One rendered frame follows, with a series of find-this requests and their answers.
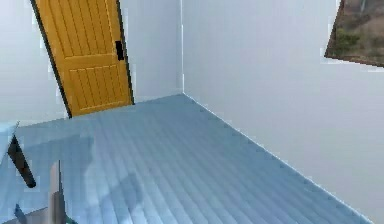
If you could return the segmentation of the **yellow wooden room door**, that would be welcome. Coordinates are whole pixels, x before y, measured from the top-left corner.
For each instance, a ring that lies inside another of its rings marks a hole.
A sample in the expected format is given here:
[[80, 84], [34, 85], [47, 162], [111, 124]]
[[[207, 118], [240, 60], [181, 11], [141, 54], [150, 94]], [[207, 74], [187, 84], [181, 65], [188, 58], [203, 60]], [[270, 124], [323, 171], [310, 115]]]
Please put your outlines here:
[[134, 103], [120, 0], [30, 2], [69, 117]]

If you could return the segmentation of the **window with outdoor view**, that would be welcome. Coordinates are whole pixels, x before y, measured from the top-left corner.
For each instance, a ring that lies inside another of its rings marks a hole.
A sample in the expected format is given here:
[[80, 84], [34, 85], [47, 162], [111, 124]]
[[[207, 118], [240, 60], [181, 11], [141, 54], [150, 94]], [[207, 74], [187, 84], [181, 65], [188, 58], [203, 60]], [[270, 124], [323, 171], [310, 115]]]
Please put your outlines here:
[[340, 0], [324, 57], [384, 68], [384, 0]]

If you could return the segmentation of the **pale table with black legs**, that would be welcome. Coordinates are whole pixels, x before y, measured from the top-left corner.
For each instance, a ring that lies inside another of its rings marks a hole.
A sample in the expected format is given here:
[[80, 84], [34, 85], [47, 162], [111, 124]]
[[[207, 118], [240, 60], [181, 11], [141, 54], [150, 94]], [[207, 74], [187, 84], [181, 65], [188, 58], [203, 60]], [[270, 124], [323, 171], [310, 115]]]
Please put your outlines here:
[[29, 188], [36, 186], [26, 157], [16, 137], [19, 121], [0, 122], [0, 163], [8, 156]]

